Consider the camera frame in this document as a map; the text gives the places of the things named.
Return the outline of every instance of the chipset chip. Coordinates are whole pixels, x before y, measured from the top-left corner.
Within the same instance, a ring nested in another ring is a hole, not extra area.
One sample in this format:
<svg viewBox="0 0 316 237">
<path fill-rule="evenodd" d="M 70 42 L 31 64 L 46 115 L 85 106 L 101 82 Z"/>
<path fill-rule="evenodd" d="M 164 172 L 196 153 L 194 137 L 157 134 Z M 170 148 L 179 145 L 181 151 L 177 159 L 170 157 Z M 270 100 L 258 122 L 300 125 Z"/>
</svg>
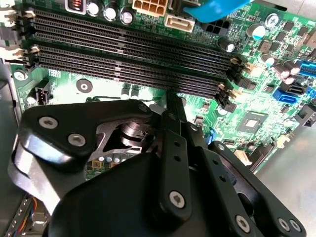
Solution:
<svg viewBox="0 0 316 237">
<path fill-rule="evenodd" d="M 248 111 L 243 117 L 239 126 L 237 127 L 237 131 L 255 134 L 262 126 L 263 122 L 267 119 L 267 117 L 267 114 Z"/>
<path fill-rule="evenodd" d="M 288 21 L 288 22 L 284 25 L 283 30 L 284 30 L 284 31 L 291 31 L 292 28 L 293 28 L 293 26 L 294 26 L 294 23 Z"/>
</svg>

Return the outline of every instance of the white connector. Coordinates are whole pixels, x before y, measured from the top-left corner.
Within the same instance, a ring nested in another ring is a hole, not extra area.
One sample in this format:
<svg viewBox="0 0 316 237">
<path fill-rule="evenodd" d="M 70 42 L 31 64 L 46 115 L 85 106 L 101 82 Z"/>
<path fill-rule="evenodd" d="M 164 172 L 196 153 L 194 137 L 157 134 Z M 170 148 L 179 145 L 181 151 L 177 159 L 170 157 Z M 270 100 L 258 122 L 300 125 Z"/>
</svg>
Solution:
<svg viewBox="0 0 316 237">
<path fill-rule="evenodd" d="M 10 47 L 0 47 L 0 57 L 4 60 L 22 60 L 23 49 L 18 45 Z"/>
<path fill-rule="evenodd" d="M 164 18 L 164 26 L 189 33 L 193 31 L 195 23 L 196 22 L 194 20 L 175 16 L 169 13 Z"/>
<path fill-rule="evenodd" d="M 16 11 L 11 7 L 0 8 L 0 22 L 4 23 L 5 27 L 12 27 L 15 25 Z"/>
</svg>

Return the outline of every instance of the green circuit board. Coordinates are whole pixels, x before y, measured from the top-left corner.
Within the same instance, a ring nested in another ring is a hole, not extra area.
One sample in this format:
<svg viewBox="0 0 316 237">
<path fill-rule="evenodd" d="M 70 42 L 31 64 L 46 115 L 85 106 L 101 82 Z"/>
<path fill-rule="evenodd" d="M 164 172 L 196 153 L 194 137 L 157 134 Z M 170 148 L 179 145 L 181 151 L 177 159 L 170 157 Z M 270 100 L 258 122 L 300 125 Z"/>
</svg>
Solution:
<svg viewBox="0 0 316 237">
<path fill-rule="evenodd" d="M 63 5 L 55 0 L 27 0 L 26 2 L 48 9 L 65 12 Z M 131 5 L 131 3 L 123 0 L 120 5 L 126 6 Z M 279 16 L 280 21 L 277 26 L 269 29 L 267 28 L 267 32 L 262 40 L 254 40 L 246 35 L 246 30 L 249 25 L 253 23 L 260 23 L 264 25 L 266 17 L 271 13 L 276 13 Z M 90 21 L 93 19 L 88 15 L 78 17 Z M 102 17 L 97 17 L 97 20 L 104 21 L 106 24 L 121 24 L 119 21 L 109 23 Z M 285 103 L 276 101 L 272 97 L 273 91 L 269 93 L 266 92 L 267 85 L 272 85 L 275 90 L 281 84 L 281 80 L 272 68 L 265 67 L 259 60 L 262 55 L 262 52 L 259 52 L 258 50 L 260 44 L 263 40 L 273 43 L 276 41 L 278 34 L 280 32 L 284 32 L 286 33 L 286 36 L 282 42 L 278 43 L 278 48 L 274 51 L 270 51 L 270 54 L 274 58 L 282 62 L 286 59 L 309 59 L 310 61 L 315 61 L 315 58 L 311 55 L 313 48 L 303 45 L 302 37 L 297 34 L 302 27 L 307 27 L 308 32 L 312 31 L 316 27 L 316 22 L 256 3 L 248 4 L 241 9 L 238 9 L 227 16 L 227 20 L 231 22 L 227 37 L 230 41 L 236 43 L 236 49 L 233 54 L 239 55 L 242 59 L 245 59 L 262 69 L 262 73 L 255 76 L 252 76 L 247 72 L 243 73 L 245 77 L 257 83 L 255 90 L 246 90 L 233 84 L 235 90 L 239 92 L 238 97 L 236 99 L 232 99 L 232 102 L 237 105 L 237 109 L 234 113 L 224 113 L 215 100 L 187 94 L 178 95 L 186 99 L 187 103 L 185 111 L 188 121 L 195 122 L 196 116 L 202 116 L 204 118 L 202 126 L 205 135 L 208 134 L 210 127 L 212 127 L 217 133 L 216 140 L 222 142 L 230 141 L 231 144 L 228 147 L 232 151 L 239 149 L 251 154 L 253 150 L 249 150 L 246 147 L 248 143 L 253 143 L 254 147 L 259 144 L 267 144 L 271 142 L 272 138 L 277 139 L 279 136 L 285 134 L 289 129 L 292 131 L 295 130 L 299 126 L 299 123 L 294 119 L 294 116 L 301 110 L 304 104 L 310 103 L 311 101 L 308 95 L 303 95 L 300 97 L 298 103 L 289 105 L 290 108 L 288 112 L 281 113 Z M 287 22 L 293 22 L 294 25 L 290 31 L 285 32 L 282 29 Z M 166 28 L 163 23 L 163 17 L 156 18 L 137 13 L 136 20 L 129 27 L 182 39 L 191 43 L 218 47 L 216 43 L 218 36 L 210 35 L 210 33 L 205 32 L 199 25 L 195 25 L 192 33 L 187 33 L 176 29 Z M 287 50 L 289 45 L 293 46 L 292 50 Z M 23 66 L 12 65 L 11 69 L 12 72 L 14 72 L 18 69 L 23 69 Z M 119 81 L 37 68 L 33 72 L 29 73 L 27 80 L 18 81 L 14 79 L 22 111 L 37 105 L 29 104 L 26 99 L 31 89 L 34 88 L 43 78 L 50 81 L 51 94 L 53 95 L 53 98 L 48 104 L 81 103 L 91 100 L 106 101 L 112 100 L 113 97 L 120 99 L 121 90 L 124 86 L 126 86 L 124 83 Z M 76 82 L 79 79 L 89 80 L 93 85 L 93 90 L 90 93 L 79 92 L 76 88 Z M 299 80 L 302 85 L 307 85 L 312 89 L 316 89 L 316 81 L 312 78 L 298 77 L 297 80 Z M 165 91 L 159 89 L 143 86 L 136 87 L 139 90 L 139 99 L 146 101 L 145 103 L 147 105 L 156 103 L 165 93 Z M 207 109 L 203 107 L 205 103 L 209 104 Z M 255 133 L 237 130 L 248 112 L 256 112 L 266 115 L 265 121 Z M 277 149 L 274 149 L 274 151 L 258 167 L 257 171 L 271 157 L 273 157 L 276 150 Z M 91 178 L 94 175 L 99 174 L 99 172 L 105 171 L 114 164 L 113 162 L 110 164 L 106 163 L 106 161 L 102 161 L 101 163 L 101 167 L 92 167 L 92 169 L 87 170 L 87 178 Z"/>
</svg>

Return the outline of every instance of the capacitor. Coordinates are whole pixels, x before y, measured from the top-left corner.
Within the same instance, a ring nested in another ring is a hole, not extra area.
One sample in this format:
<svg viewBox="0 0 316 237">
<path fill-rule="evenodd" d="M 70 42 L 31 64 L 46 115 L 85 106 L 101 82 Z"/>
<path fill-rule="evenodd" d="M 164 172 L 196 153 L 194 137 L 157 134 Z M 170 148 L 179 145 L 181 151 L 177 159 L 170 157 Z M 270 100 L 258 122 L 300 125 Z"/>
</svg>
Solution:
<svg viewBox="0 0 316 237">
<path fill-rule="evenodd" d="M 283 66 L 285 66 L 290 71 L 291 75 L 297 75 L 301 71 L 300 66 L 290 60 L 285 61 Z"/>
<path fill-rule="evenodd" d="M 87 3 L 87 13 L 90 16 L 97 16 L 101 12 L 102 5 L 99 0 L 89 0 Z"/>
<path fill-rule="evenodd" d="M 250 25 L 247 29 L 247 35 L 253 37 L 255 40 L 260 40 L 265 36 L 266 28 L 259 23 Z"/>
<path fill-rule="evenodd" d="M 121 100 L 128 100 L 129 99 L 129 88 L 123 88 L 120 94 Z"/>
<path fill-rule="evenodd" d="M 263 62 L 267 67 L 271 67 L 276 60 L 269 54 L 262 54 L 260 57 L 261 62 Z"/>
<path fill-rule="evenodd" d="M 281 79 L 286 79 L 290 76 L 290 71 L 280 63 L 273 66 L 273 68 Z"/>
<path fill-rule="evenodd" d="M 235 44 L 233 42 L 230 42 L 226 38 L 219 38 L 217 41 L 217 45 L 228 53 L 233 52 L 233 50 L 235 49 Z"/>
<path fill-rule="evenodd" d="M 124 25 L 130 25 L 135 18 L 135 11 L 130 7 L 124 7 L 119 14 L 119 19 Z"/>
<path fill-rule="evenodd" d="M 119 5 L 112 1 L 107 4 L 103 10 L 103 16 L 108 21 L 115 21 L 119 14 Z"/>
</svg>

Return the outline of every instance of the integrated circuit chip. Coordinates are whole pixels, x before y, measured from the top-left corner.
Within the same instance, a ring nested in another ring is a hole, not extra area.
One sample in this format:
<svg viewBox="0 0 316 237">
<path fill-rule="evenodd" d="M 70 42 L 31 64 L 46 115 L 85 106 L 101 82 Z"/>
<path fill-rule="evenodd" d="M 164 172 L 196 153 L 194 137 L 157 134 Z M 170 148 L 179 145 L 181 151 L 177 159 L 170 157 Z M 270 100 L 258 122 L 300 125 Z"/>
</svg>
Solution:
<svg viewBox="0 0 316 237">
<path fill-rule="evenodd" d="M 272 46 L 270 48 L 270 51 L 275 52 L 280 47 L 279 43 L 272 43 Z"/>
<path fill-rule="evenodd" d="M 307 33 L 308 28 L 303 26 L 300 31 L 297 33 L 298 36 L 303 36 L 305 33 Z"/>
<path fill-rule="evenodd" d="M 259 52 L 268 53 L 271 48 L 271 45 L 271 43 L 263 40 L 259 45 Z"/>
<path fill-rule="evenodd" d="M 289 44 L 288 47 L 286 48 L 286 51 L 291 52 L 294 49 L 294 45 Z"/>
<path fill-rule="evenodd" d="M 276 41 L 282 42 L 286 36 L 286 33 L 280 32 L 276 37 Z"/>
<path fill-rule="evenodd" d="M 237 127 L 237 131 L 255 134 L 267 117 L 267 114 L 248 111 Z"/>
<path fill-rule="evenodd" d="M 283 30 L 284 30 L 284 31 L 291 31 L 292 28 L 293 28 L 293 26 L 294 26 L 294 23 L 288 21 L 288 22 L 284 25 Z"/>
</svg>

